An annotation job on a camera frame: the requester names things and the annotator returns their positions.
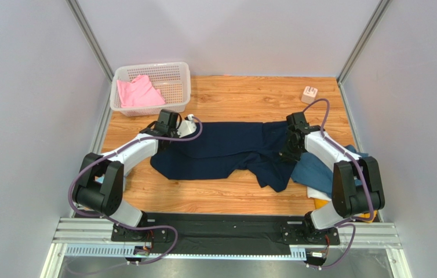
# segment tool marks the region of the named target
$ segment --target white wall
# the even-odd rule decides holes
[[[378,0],[79,0],[113,70],[336,76]]]
[[[0,277],[38,277],[108,82],[65,1],[0,1]]]
[[[437,1],[393,1],[344,84],[414,277],[437,277]]]

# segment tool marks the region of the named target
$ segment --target gray floor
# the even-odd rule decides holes
[[[340,256],[339,250],[330,250],[329,261]],[[66,258],[65,265],[77,272],[93,272],[124,262],[123,258],[79,257]],[[59,277],[79,277],[65,270]],[[337,267],[316,271],[307,269],[302,262],[243,261],[222,259],[163,259],[143,266],[122,266],[105,273],[88,277],[393,277],[385,250],[351,250]]]

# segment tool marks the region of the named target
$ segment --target wooden tabletop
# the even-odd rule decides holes
[[[193,76],[191,86],[191,101],[181,114],[194,114],[203,122],[285,120],[306,107],[300,100],[304,88],[315,87],[317,98],[330,100],[325,129],[340,144],[354,144],[335,78]],[[324,114],[325,104],[319,103],[306,112],[306,118],[319,125]],[[114,112],[103,151],[128,142],[156,119],[157,115],[128,118]],[[314,209],[306,187],[292,180],[280,193],[269,186],[260,188],[247,170],[236,170],[222,180],[168,180],[150,166],[150,159],[128,176],[124,199],[140,210],[158,212],[304,215]]]

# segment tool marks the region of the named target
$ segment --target blue cloth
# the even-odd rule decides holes
[[[249,170],[261,187],[269,185],[280,192],[296,165],[279,156],[286,130],[285,121],[203,123],[201,136],[171,143],[150,164],[170,180],[214,180],[227,178],[236,169]]]
[[[367,157],[367,153],[356,152],[352,145],[345,148],[364,158]],[[312,153],[305,152],[301,155],[301,159],[297,162],[291,177],[298,184],[304,184],[326,193],[329,197],[332,196],[333,173]]]

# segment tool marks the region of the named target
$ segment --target white cube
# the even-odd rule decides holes
[[[311,104],[316,100],[316,94],[318,93],[317,88],[306,86],[304,88],[303,96],[301,97],[301,101],[307,104]]]

